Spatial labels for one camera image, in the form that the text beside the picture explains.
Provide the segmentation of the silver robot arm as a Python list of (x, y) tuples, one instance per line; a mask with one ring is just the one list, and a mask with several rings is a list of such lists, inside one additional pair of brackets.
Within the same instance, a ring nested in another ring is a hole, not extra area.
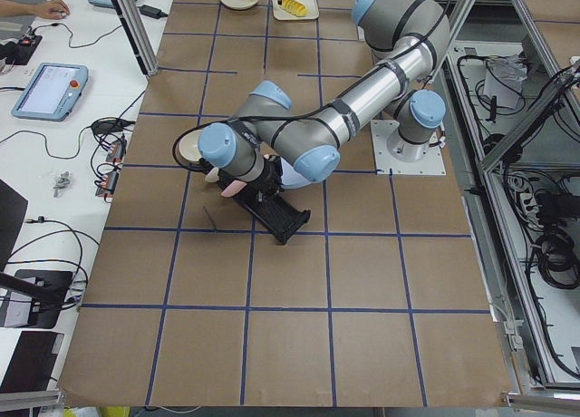
[(254, 189), (263, 203), (279, 198), (285, 169), (305, 184), (327, 179), (341, 160), (339, 149), (408, 94), (412, 81), (432, 73), (450, 42), (448, 17), (434, 0), (356, 0), (352, 19), (380, 58), (368, 73), (301, 115), (291, 113), (292, 102), (279, 86), (263, 81), (232, 116), (199, 126), (195, 147), (186, 143), (191, 131), (178, 136), (172, 147), (178, 165), (196, 172), (217, 168)]

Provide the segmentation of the person's forearm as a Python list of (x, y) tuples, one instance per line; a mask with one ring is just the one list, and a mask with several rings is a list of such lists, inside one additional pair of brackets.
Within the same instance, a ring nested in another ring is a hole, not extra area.
[(17, 3), (9, 0), (0, 0), (0, 16), (14, 17), (14, 16), (36, 16), (35, 5)]

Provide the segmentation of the person's hand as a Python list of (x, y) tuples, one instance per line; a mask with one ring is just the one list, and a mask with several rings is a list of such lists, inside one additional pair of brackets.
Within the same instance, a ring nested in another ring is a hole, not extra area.
[(43, 19), (61, 20), (70, 13), (69, 6), (63, 0), (47, 0), (34, 5), (34, 15)]

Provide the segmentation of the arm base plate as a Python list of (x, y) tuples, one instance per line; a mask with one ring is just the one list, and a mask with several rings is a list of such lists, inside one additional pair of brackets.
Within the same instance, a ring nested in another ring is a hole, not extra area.
[(428, 142), (412, 145), (399, 135), (394, 120), (371, 121), (375, 167), (383, 175), (445, 176), (446, 170), (434, 131)]

